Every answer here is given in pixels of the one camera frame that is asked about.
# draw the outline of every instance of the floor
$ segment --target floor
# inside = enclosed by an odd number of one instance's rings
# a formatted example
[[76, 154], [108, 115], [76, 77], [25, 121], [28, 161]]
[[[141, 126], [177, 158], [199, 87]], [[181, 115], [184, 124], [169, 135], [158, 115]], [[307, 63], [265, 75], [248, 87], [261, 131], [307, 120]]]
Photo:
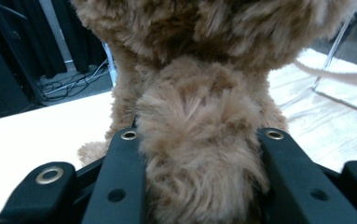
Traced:
[[54, 78], [41, 77], [44, 99], [40, 106], [58, 105], [110, 91], [113, 87], [110, 72], [110, 65], [105, 61], [99, 66], [91, 65], [86, 74], [70, 71]]
[[[322, 65], [326, 55], [309, 49], [300, 62]], [[357, 71], [357, 64], [334, 59], [330, 69]], [[316, 163], [340, 172], [357, 161], [357, 110], [311, 89], [316, 77], [294, 64], [270, 72], [270, 94], [287, 118], [289, 133]], [[357, 86], [323, 78], [318, 91], [357, 105]]]

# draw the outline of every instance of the metal grommet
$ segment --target metal grommet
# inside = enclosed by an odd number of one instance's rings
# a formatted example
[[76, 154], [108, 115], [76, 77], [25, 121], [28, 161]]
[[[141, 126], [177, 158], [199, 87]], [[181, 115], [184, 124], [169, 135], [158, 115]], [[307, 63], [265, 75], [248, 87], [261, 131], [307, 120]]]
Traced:
[[123, 138], [124, 140], [133, 140], [137, 138], [137, 133], [134, 131], [127, 131], [122, 135], [120, 135], [120, 137]]
[[35, 182], [40, 185], [46, 185], [55, 182], [62, 177], [64, 170], [58, 166], [52, 166], [43, 170], [35, 179]]
[[266, 136], [274, 140], [283, 139], [283, 134], [277, 131], [266, 131]]

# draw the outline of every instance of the dog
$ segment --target dog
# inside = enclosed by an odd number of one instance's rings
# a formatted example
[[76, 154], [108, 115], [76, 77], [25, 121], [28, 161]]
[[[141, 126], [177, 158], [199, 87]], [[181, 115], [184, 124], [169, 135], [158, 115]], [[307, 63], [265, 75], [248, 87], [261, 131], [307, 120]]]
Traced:
[[315, 38], [332, 37], [351, 0], [72, 0], [117, 68], [104, 156], [136, 117], [150, 218], [158, 223], [250, 223], [270, 186], [256, 130], [288, 131], [268, 72]]

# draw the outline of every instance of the white table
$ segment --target white table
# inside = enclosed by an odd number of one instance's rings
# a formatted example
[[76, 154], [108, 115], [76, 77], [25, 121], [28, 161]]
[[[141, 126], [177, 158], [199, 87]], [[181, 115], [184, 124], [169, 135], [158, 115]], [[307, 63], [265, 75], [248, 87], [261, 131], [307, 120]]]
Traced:
[[81, 167], [76, 151], [103, 140], [108, 129], [110, 92], [0, 119], [0, 210], [35, 167], [67, 161]]

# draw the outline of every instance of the brown poodle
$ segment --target brown poodle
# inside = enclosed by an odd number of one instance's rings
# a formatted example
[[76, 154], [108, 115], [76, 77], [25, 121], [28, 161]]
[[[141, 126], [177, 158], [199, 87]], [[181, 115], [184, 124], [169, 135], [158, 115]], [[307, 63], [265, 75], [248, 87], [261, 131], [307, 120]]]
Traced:
[[117, 84], [105, 155], [135, 116], [159, 223], [245, 223], [268, 191], [256, 130], [286, 130], [268, 72], [332, 36], [351, 0], [73, 0], [114, 55]]

